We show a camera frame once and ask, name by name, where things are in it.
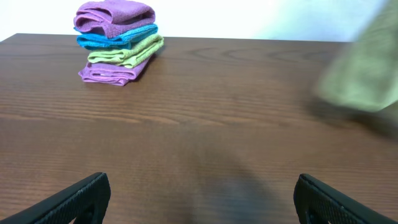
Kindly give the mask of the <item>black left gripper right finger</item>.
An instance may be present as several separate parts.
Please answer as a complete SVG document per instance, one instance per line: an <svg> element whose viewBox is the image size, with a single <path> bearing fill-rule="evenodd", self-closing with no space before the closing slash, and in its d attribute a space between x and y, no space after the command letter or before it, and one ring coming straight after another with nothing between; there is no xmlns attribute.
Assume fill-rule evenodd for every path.
<svg viewBox="0 0 398 224"><path fill-rule="evenodd" d="M300 224L397 224L309 174L294 188Z"/></svg>

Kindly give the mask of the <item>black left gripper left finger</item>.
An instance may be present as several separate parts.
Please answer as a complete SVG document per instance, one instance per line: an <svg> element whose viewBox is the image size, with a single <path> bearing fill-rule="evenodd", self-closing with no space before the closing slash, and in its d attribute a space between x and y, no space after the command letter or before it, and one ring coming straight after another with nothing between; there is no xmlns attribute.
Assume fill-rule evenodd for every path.
<svg viewBox="0 0 398 224"><path fill-rule="evenodd" d="M97 172L1 223L102 224L110 197L108 176Z"/></svg>

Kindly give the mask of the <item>light green microfiber cloth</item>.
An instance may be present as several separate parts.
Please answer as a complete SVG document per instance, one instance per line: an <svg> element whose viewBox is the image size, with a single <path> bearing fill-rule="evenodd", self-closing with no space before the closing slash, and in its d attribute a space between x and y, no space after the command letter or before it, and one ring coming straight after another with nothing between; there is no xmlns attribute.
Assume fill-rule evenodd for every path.
<svg viewBox="0 0 398 224"><path fill-rule="evenodd" d="M380 13L338 56L318 82L317 95L367 112L397 106L397 0Z"/></svg>

